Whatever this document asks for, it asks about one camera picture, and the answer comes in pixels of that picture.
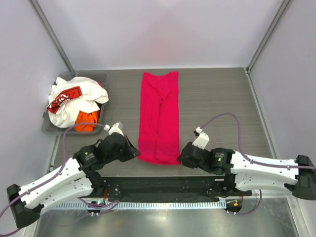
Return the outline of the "right aluminium frame post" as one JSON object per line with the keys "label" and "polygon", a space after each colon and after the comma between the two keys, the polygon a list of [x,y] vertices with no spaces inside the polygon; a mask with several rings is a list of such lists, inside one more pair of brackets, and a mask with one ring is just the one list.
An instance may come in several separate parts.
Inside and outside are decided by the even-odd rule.
{"label": "right aluminium frame post", "polygon": [[282,0],[281,4],[279,5],[276,13],[274,14],[267,30],[265,31],[257,49],[255,50],[254,55],[252,56],[249,64],[247,67],[244,68],[246,75],[250,74],[251,70],[254,68],[256,62],[258,61],[260,55],[262,54],[263,50],[265,49],[266,45],[268,44],[269,40],[273,36],[275,30],[277,29],[279,23],[281,22],[283,16],[287,12],[288,8],[290,7],[292,0]]}

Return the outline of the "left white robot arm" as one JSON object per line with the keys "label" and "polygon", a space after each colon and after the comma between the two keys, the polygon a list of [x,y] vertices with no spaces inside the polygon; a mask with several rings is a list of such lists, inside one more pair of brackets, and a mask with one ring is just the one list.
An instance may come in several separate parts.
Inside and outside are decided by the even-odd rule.
{"label": "left white robot arm", "polygon": [[105,182],[98,171],[112,161],[126,162],[139,155],[126,135],[113,133],[82,147],[63,165],[38,180],[24,186],[9,186],[7,196],[16,227],[31,225],[65,201],[100,197],[105,191]]}

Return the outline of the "pink t shirt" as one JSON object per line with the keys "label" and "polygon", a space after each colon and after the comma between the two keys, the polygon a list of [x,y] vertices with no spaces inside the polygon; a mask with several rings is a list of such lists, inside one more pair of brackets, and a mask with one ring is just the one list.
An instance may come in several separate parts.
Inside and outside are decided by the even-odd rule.
{"label": "pink t shirt", "polygon": [[180,155],[178,72],[157,76],[145,72],[141,83],[139,159],[178,165]]}

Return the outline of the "white t shirt red print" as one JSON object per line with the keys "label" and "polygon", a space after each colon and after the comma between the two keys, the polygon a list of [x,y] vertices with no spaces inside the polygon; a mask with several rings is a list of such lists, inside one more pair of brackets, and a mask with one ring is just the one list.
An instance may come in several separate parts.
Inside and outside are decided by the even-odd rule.
{"label": "white t shirt red print", "polygon": [[80,111],[87,114],[100,111],[101,105],[108,101],[106,89],[93,79],[58,77],[48,97],[48,116],[54,126],[69,128],[75,125]]}

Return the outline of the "left aluminium frame post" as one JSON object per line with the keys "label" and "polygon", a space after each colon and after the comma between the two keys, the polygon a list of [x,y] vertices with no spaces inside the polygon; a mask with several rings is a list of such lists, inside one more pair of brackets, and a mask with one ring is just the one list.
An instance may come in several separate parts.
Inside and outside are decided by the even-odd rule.
{"label": "left aluminium frame post", "polygon": [[46,31],[48,37],[50,38],[51,43],[53,44],[53,46],[57,50],[57,53],[59,54],[61,60],[65,64],[67,70],[70,73],[75,74],[76,71],[73,68],[68,56],[66,55],[66,52],[65,52],[64,48],[62,47],[62,45],[61,45],[54,29],[52,28],[48,18],[46,17],[39,1],[38,0],[29,0],[29,3],[31,5],[31,7],[33,8],[36,16],[38,17],[40,23],[42,24],[44,30]]}

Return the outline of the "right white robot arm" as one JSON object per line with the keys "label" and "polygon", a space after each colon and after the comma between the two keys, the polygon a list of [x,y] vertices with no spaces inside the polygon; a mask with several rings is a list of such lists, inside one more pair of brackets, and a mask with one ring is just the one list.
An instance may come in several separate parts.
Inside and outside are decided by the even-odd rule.
{"label": "right white robot arm", "polygon": [[185,167],[200,168],[215,175],[231,175],[223,182],[223,191],[281,190],[304,200],[316,198],[316,167],[308,156],[272,159],[243,155],[225,148],[210,151],[189,142],[177,160]]}

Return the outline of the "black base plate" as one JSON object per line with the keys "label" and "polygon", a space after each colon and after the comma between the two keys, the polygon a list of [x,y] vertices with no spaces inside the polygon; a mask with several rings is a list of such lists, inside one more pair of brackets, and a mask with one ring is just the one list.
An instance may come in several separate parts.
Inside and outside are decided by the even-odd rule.
{"label": "black base plate", "polygon": [[89,198],[134,203],[217,202],[219,198],[249,197],[226,176],[103,177]]}

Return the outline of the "orange t shirt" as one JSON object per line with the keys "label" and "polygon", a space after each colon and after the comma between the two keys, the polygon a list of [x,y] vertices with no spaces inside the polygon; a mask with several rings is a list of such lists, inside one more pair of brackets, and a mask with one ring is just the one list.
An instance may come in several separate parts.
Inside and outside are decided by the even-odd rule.
{"label": "orange t shirt", "polygon": [[99,116],[99,111],[94,111],[89,114],[80,111],[75,124],[81,123],[81,125],[75,126],[74,130],[77,132],[93,132],[96,125],[92,123],[97,123]]}

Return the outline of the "aluminium frame post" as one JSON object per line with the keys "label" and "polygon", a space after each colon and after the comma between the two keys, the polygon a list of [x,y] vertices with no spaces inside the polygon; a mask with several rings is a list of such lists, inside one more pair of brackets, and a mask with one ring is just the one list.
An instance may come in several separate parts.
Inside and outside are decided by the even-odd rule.
{"label": "aluminium frame post", "polygon": [[281,4],[279,5],[276,13],[274,14],[267,30],[265,31],[257,49],[255,50],[254,55],[252,56],[249,64],[247,67],[244,68],[246,75],[250,74],[251,70],[254,68],[256,62],[258,61],[260,55],[262,54],[263,50],[265,49],[266,45],[268,44],[269,40],[273,36],[275,30],[277,29],[279,23],[281,22],[283,16],[287,12],[288,8],[290,7],[292,0],[282,0]]}
{"label": "aluminium frame post", "polygon": [[36,16],[38,17],[40,23],[42,24],[44,30],[46,31],[48,37],[50,38],[51,43],[53,44],[53,46],[57,50],[57,53],[59,54],[61,60],[65,64],[67,70],[70,73],[75,74],[76,71],[73,68],[68,56],[66,55],[66,52],[65,52],[64,48],[62,47],[62,45],[61,45],[54,29],[52,28],[48,18],[46,17],[39,1],[38,0],[29,0],[29,3],[31,5],[31,7],[33,8]]}

